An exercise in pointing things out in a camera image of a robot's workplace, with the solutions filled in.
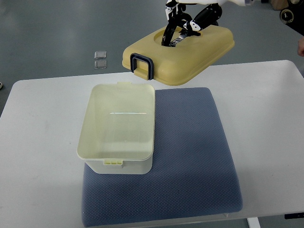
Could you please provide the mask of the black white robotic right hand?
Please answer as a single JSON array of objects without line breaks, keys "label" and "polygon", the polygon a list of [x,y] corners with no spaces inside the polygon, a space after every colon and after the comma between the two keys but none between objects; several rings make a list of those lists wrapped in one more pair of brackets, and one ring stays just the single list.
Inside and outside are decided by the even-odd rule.
[{"label": "black white robotic right hand", "polygon": [[175,31],[180,27],[187,31],[201,31],[210,25],[214,25],[222,15],[222,8],[218,3],[203,3],[207,5],[195,17],[185,13],[187,5],[196,3],[179,3],[177,0],[168,0],[166,3],[167,31]]}]

